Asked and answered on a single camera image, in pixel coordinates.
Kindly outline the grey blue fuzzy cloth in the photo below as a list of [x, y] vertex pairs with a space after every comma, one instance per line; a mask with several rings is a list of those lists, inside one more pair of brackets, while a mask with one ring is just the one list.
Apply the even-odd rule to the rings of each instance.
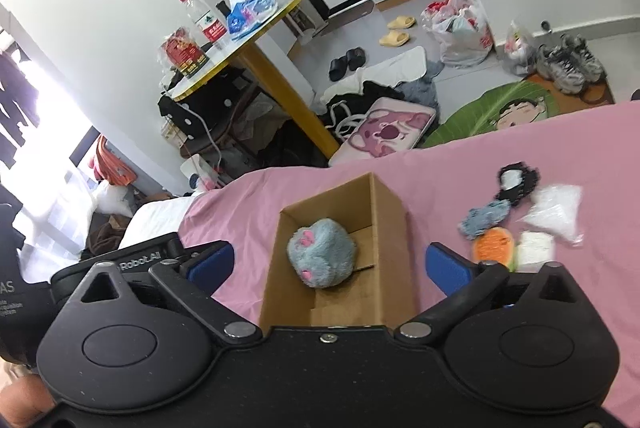
[[472, 208], [459, 223], [459, 231], [465, 238], [474, 240], [502, 223], [510, 211], [511, 203], [506, 199], [493, 200], [486, 206]]

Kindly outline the white soft packet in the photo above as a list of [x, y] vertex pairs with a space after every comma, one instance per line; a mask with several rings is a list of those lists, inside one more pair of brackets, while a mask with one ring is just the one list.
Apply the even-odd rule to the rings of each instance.
[[515, 270], [536, 273], [554, 260], [554, 238], [544, 232], [522, 232], [515, 250]]

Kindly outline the clear water bottle red cap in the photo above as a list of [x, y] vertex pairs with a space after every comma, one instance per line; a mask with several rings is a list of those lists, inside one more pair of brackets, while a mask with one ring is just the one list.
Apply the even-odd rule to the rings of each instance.
[[190, 21], [198, 27], [212, 47], [222, 50], [229, 44], [229, 33], [219, 16], [201, 0], [180, 0]]

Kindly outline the yellow slipper near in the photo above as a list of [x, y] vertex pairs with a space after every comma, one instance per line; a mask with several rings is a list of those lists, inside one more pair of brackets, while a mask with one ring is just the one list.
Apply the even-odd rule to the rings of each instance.
[[384, 47], [401, 47], [408, 43], [411, 36], [407, 32], [390, 30], [385, 36], [378, 40], [378, 44]]

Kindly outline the yellow slipper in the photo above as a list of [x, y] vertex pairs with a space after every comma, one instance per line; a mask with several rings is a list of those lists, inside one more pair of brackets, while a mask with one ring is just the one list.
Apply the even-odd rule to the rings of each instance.
[[401, 47], [408, 43], [411, 36], [407, 32], [390, 30], [385, 36], [378, 40], [378, 44], [384, 47]]
[[416, 18], [412, 16], [400, 15], [387, 24], [390, 30], [406, 30], [416, 24]]

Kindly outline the black slipper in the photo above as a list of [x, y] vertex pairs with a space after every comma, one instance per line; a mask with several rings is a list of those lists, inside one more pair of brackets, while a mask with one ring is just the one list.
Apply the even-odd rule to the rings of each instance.
[[346, 60], [348, 69], [356, 71], [367, 62], [367, 55], [361, 47], [351, 48], [346, 52]]
[[337, 82], [344, 78], [348, 69], [348, 60], [346, 56], [335, 58], [332, 60], [329, 68], [329, 79], [331, 82]]

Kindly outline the round yellow-edged table top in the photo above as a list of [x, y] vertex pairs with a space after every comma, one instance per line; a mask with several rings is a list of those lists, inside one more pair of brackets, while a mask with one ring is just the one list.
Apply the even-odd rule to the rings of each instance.
[[269, 36], [271, 28], [288, 16], [302, 1], [303, 0], [276, 0], [277, 11], [270, 16], [264, 24], [253, 32], [250, 32], [247, 36], [232, 41], [224, 48], [212, 47], [206, 53], [208, 62], [206, 62], [204, 67], [195, 73], [192, 78], [183, 78], [179, 81], [168, 91], [168, 95], [173, 100], [181, 100], [188, 97], [204, 86], [209, 80], [212, 80], [224, 67], [230, 65], [232, 62], [239, 62], [241, 55], [247, 52], [251, 45], [256, 45], [258, 50], [272, 62], [274, 68], [285, 77], [285, 80], [294, 88], [305, 104], [310, 107], [314, 102], [314, 89], [311, 88], [309, 82], [292, 63], [292, 60], [288, 58], [285, 51]]

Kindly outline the grey sneaker right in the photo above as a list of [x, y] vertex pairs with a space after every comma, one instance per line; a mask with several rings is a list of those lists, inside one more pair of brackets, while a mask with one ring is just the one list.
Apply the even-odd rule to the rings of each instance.
[[570, 57], [587, 82], [596, 84], [606, 80], [606, 70], [602, 62], [593, 55], [582, 36], [564, 33], [561, 42], [565, 50], [570, 52]]

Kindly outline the pink bear cushion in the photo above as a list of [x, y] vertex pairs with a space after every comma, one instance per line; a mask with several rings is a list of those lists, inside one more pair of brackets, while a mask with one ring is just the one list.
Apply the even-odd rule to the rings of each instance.
[[408, 151], [416, 146], [436, 118], [437, 110], [432, 107], [381, 97], [338, 148], [330, 163], [337, 165]]

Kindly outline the red snack jar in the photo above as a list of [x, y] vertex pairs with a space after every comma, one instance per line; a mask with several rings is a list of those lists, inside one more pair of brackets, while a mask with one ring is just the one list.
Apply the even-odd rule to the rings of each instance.
[[209, 61], [186, 27], [179, 27], [160, 44], [160, 54], [187, 78], [198, 73]]

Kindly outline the grey fluffy plush toy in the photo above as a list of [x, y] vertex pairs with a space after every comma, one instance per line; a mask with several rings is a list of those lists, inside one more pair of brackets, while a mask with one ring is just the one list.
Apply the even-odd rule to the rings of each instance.
[[288, 241], [286, 254], [306, 286], [326, 289], [352, 275], [357, 245], [340, 223], [324, 218], [298, 229]]

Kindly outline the yellow table leg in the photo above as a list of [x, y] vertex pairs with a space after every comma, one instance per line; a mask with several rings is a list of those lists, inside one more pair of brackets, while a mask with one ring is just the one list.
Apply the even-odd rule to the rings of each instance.
[[290, 115], [308, 139], [314, 142], [324, 157], [331, 158], [338, 149], [337, 141], [259, 47], [254, 43], [244, 45], [240, 61], [256, 76], [262, 87]]

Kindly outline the grey blue floor cloth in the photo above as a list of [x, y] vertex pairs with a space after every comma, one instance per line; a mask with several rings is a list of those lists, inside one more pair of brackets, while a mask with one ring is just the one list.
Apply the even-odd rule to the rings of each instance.
[[426, 62], [426, 71], [421, 78], [414, 81], [402, 81], [395, 86], [406, 102], [414, 102], [421, 106], [430, 107], [439, 115], [439, 102], [434, 79], [442, 72], [445, 65], [442, 62]]

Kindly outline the white red plastic shopping bag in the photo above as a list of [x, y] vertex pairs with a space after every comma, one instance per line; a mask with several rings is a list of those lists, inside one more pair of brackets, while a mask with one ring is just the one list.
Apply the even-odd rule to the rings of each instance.
[[488, 20], [475, 0], [433, 2], [421, 13], [421, 24], [437, 42], [445, 66], [471, 68], [494, 47]]

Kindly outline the hamburger plush toy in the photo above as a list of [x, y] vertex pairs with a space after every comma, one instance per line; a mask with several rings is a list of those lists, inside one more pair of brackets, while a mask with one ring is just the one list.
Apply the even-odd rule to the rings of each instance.
[[503, 227], [493, 227], [475, 238], [472, 255], [476, 263], [496, 261], [511, 272], [515, 270], [515, 241], [511, 233]]

